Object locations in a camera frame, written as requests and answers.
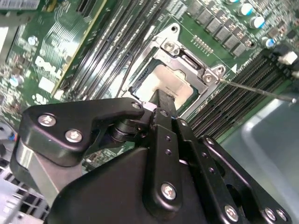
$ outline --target capacitor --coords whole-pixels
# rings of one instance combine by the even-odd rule
[[[234,3],[236,3],[236,2],[238,2],[239,0],[226,0],[226,3],[227,4],[234,4]]]
[[[265,19],[262,16],[253,17],[249,21],[249,26],[253,29],[259,29],[265,24]]]
[[[10,77],[9,83],[13,87],[18,87],[19,85],[24,83],[24,78],[23,78],[23,76],[20,76],[20,75],[13,75]]]
[[[239,6],[238,14],[240,16],[250,15],[252,13],[253,6],[250,3],[245,3]]]
[[[263,37],[262,38],[262,45],[266,48],[273,48],[275,44],[275,40],[268,38],[268,37]]]

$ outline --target white label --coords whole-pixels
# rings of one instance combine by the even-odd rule
[[[237,69],[238,69],[238,64],[235,64],[232,68],[233,73],[237,73]]]
[[[38,84],[38,87],[42,90],[47,91],[48,93],[52,93],[55,84],[53,82],[51,82],[50,80],[48,80],[45,77],[42,77],[41,81]]]
[[[36,105],[45,105],[48,103],[48,100],[40,94],[32,95],[32,99]]]
[[[45,69],[45,71],[50,72],[51,75],[55,76],[56,78],[61,78],[61,73],[62,71],[60,69],[58,69],[56,71],[56,67],[52,66],[49,62],[45,62],[45,60],[43,58],[41,58],[40,56],[37,56],[36,58],[36,65],[38,67],[42,67]]]
[[[54,98],[55,98],[55,99],[58,99],[58,100],[61,100],[63,94],[64,94],[64,91],[63,91],[63,90],[57,90],[57,92],[56,92],[55,95],[54,95]]]
[[[0,0],[0,9],[37,9],[40,0]]]

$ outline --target black memory slot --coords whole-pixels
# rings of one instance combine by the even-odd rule
[[[234,79],[234,82],[272,92],[284,83],[285,73],[285,68],[272,62],[263,51]],[[190,121],[190,124],[196,137],[207,134],[217,139],[242,122],[244,116],[265,98],[263,95],[227,85]]]

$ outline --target electrolytic capacitor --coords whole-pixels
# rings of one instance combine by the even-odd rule
[[[275,42],[276,41],[274,39],[271,39],[271,38],[268,38],[268,37],[263,37],[262,38],[262,45],[265,48],[268,48],[268,49],[274,47]]]
[[[238,14],[240,16],[250,15],[252,13],[253,6],[250,3],[245,3],[239,6]]]
[[[265,19],[262,16],[256,16],[249,21],[249,26],[253,29],[259,29],[264,25],[264,23]]]

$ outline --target metal rod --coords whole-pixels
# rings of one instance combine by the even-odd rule
[[[227,85],[231,85],[231,86],[241,88],[241,89],[244,89],[244,90],[248,90],[248,91],[251,91],[251,92],[256,92],[258,94],[261,94],[261,95],[264,95],[264,96],[267,96],[267,97],[272,97],[272,98],[279,99],[279,100],[283,100],[283,101],[286,101],[286,102],[290,102],[292,104],[295,104],[297,102],[297,99],[292,98],[292,97],[281,96],[281,95],[271,93],[271,92],[267,92],[267,91],[264,91],[264,90],[260,90],[260,89],[257,89],[257,88],[253,88],[253,87],[241,85],[241,84],[238,84],[238,83],[234,83],[232,81],[225,80],[225,79],[222,79],[222,78],[220,78],[219,81],[221,83],[224,83],[224,84],[227,84]]]

